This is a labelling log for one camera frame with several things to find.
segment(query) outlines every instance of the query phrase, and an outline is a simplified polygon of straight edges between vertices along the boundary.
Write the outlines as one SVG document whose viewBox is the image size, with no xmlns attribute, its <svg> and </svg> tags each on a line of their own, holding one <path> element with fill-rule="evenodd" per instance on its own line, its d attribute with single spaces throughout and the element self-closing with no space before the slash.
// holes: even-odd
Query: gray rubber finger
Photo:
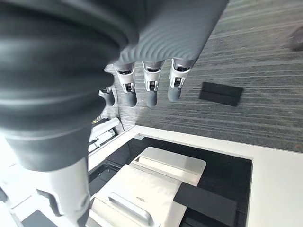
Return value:
<svg viewBox="0 0 303 227">
<path fill-rule="evenodd" d="M 110 93 L 102 94 L 102 97 L 105 99 L 107 106 L 113 106 L 115 104 L 115 97 L 112 90 Z"/>
<path fill-rule="evenodd" d="M 154 107 L 157 104 L 157 92 L 148 91 L 146 95 L 146 104 L 148 107 Z"/>
<path fill-rule="evenodd" d="M 126 103 L 128 106 L 133 107 L 137 104 L 136 92 L 127 93 L 125 96 L 126 96 Z"/>
<path fill-rule="evenodd" d="M 169 100 L 171 102 L 178 101 L 178 99 L 180 98 L 180 95 L 181 95 L 181 89 L 179 89 L 177 87 L 171 88 L 169 86 L 169 91 L 167 93 L 167 97 L 169 98 Z"/>
</svg>

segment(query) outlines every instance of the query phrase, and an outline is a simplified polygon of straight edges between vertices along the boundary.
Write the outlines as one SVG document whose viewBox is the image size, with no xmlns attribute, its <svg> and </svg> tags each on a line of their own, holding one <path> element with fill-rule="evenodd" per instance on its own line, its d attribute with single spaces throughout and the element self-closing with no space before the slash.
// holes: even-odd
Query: robotic finger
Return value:
<svg viewBox="0 0 303 227">
<path fill-rule="evenodd" d="M 167 97 L 171 102 L 176 102 L 180 98 L 184 81 L 195 62 L 196 60 L 171 60 L 169 91 L 167 94 Z"/>
<path fill-rule="evenodd" d="M 161 69 L 165 60 L 158 62 L 142 62 L 144 70 L 144 84 L 147 91 L 146 104 L 154 107 L 157 104 L 157 91 L 161 76 Z"/>
<path fill-rule="evenodd" d="M 115 104 L 115 97 L 111 87 L 100 89 L 99 96 L 105 99 L 107 106 L 113 106 Z"/>
<path fill-rule="evenodd" d="M 118 75 L 120 85 L 125 93 L 125 99 L 128 106 L 133 107 L 137 104 L 134 63 L 127 65 L 116 65 L 114 68 Z"/>
</svg>

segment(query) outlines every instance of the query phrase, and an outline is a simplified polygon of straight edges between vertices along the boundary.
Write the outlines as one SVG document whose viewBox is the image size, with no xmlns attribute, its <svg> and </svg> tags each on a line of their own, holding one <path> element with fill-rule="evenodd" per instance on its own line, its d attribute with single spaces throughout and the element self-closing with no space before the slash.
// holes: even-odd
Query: black panel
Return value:
<svg viewBox="0 0 303 227">
<path fill-rule="evenodd" d="M 242 92 L 243 88 L 241 87 L 203 82 L 199 98 L 215 103 L 237 106 Z"/>
<path fill-rule="evenodd" d="M 237 209 L 235 201 L 184 182 L 174 201 L 230 227 L 234 226 Z"/>
</svg>

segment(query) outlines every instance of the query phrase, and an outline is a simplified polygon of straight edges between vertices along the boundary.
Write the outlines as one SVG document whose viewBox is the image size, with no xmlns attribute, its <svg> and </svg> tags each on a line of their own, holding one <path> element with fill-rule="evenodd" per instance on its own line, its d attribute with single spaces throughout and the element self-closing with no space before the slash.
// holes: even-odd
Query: white robotic arm segment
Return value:
<svg viewBox="0 0 303 227">
<path fill-rule="evenodd" d="M 27 174 L 37 189 L 39 209 L 51 221 L 60 223 L 59 226 L 83 226 L 79 220 L 88 215 L 90 201 L 86 158 L 66 168 L 48 172 L 27 170 Z"/>
</svg>

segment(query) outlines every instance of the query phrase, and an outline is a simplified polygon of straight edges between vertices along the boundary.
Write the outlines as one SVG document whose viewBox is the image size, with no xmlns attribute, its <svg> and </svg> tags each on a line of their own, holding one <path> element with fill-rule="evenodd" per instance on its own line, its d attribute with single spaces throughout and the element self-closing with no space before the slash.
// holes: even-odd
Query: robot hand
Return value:
<svg viewBox="0 0 303 227">
<path fill-rule="evenodd" d="M 136 105 L 134 62 L 143 61 L 147 105 L 173 59 L 176 101 L 228 0 L 4 0 L 0 3 L 0 132 L 28 170 L 41 210 L 63 226 L 89 212 L 88 141 L 114 82 Z"/>
</svg>

